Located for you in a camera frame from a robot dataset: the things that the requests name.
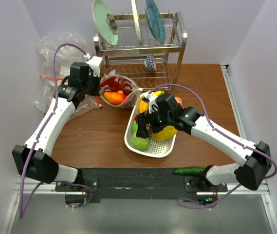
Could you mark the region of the red plastic lobster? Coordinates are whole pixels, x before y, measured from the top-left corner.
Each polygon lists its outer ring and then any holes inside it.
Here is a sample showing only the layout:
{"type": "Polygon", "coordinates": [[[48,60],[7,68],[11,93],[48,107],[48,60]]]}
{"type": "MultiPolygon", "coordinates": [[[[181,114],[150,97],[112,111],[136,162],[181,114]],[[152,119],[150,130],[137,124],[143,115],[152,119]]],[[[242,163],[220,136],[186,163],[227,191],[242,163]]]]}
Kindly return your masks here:
{"type": "Polygon", "coordinates": [[[104,88],[103,92],[122,91],[125,96],[128,96],[133,89],[131,82],[127,78],[117,78],[116,76],[108,77],[106,80],[101,82],[100,86],[104,88]]]}

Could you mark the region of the clear polka dot zip bag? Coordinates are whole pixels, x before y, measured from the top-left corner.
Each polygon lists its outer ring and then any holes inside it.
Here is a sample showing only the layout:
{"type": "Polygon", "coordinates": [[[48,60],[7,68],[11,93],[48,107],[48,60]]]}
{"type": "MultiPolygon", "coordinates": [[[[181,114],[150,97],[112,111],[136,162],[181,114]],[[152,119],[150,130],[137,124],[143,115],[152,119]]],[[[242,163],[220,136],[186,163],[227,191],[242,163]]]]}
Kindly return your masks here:
{"type": "Polygon", "coordinates": [[[100,81],[100,97],[112,107],[133,107],[142,92],[133,80],[122,75],[105,75],[100,81]]]}

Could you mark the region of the orange red pepper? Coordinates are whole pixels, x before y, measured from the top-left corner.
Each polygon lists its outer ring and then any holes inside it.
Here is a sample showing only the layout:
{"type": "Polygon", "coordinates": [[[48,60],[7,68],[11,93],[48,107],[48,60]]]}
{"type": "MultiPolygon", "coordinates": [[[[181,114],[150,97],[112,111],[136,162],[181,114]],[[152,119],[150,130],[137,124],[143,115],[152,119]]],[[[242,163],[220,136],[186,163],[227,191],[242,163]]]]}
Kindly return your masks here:
{"type": "Polygon", "coordinates": [[[109,104],[117,106],[126,99],[126,96],[122,92],[105,92],[104,99],[109,104]]]}

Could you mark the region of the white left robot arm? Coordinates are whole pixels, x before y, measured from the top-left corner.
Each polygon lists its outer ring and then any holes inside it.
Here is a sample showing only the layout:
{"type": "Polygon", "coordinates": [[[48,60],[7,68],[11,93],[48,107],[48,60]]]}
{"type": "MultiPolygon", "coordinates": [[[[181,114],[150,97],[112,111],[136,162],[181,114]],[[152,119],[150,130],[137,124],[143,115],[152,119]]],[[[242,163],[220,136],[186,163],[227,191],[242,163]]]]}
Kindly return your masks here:
{"type": "Polygon", "coordinates": [[[69,76],[58,87],[36,131],[24,145],[16,145],[12,150],[19,175],[48,184],[66,182],[72,191],[79,191],[83,187],[79,170],[58,164],[51,154],[65,123],[85,96],[99,95],[101,67],[102,62],[98,58],[71,65],[69,76]]]}

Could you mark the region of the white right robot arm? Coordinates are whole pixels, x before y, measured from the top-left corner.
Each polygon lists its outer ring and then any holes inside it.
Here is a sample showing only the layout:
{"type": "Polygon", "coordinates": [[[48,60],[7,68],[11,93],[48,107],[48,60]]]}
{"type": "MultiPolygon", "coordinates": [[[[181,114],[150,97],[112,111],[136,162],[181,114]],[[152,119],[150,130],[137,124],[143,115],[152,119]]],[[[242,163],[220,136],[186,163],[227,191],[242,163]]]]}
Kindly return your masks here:
{"type": "Polygon", "coordinates": [[[141,94],[141,100],[147,103],[148,108],[137,115],[137,137],[147,138],[172,126],[207,141],[234,160],[233,164],[207,166],[192,179],[192,184],[206,192],[216,185],[232,182],[253,191],[259,188],[272,166],[270,148],[266,143],[255,144],[229,132],[194,107],[182,107],[172,94],[157,96],[145,92],[141,94]]]}

